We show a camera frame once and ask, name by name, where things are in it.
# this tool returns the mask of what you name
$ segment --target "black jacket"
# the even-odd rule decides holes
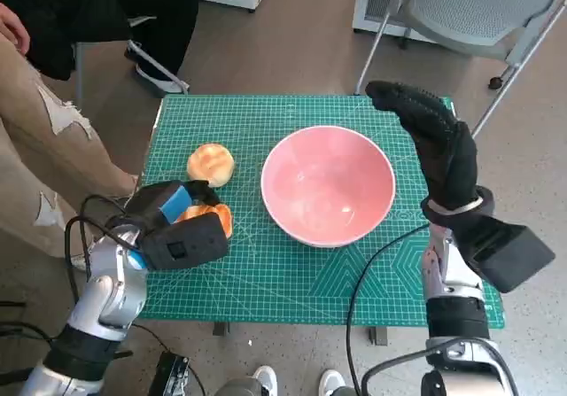
[[[30,34],[27,58],[49,77],[67,80],[74,42],[126,40],[130,29],[118,0],[0,0]]]

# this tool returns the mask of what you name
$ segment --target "pink bowl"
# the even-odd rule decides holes
[[[390,161],[348,128],[303,128],[280,141],[262,169],[272,219],[298,241],[340,247],[368,234],[390,211],[396,184]]]

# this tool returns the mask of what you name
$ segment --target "person's hand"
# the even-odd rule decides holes
[[[19,53],[26,55],[29,50],[29,34],[14,12],[0,4],[0,33],[12,42]]]
[[[366,93],[380,111],[393,111],[416,144],[429,195],[447,210],[477,197],[477,146],[469,128],[443,101],[398,83],[370,82]]]

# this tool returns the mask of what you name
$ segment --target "black pants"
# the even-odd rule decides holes
[[[198,14],[198,0],[118,0],[129,18],[152,16],[132,29],[134,40],[172,74],[177,74],[189,46]],[[169,80],[142,58],[142,70],[160,80]]]

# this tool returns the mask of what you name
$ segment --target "office chair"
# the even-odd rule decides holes
[[[508,67],[493,77],[489,87],[500,89],[473,129],[475,136],[485,125],[527,61],[557,22],[567,0],[390,0],[372,49],[356,84],[360,95],[364,77],[388,19],[400,17],[432,41],[459,52],[495,58]]]

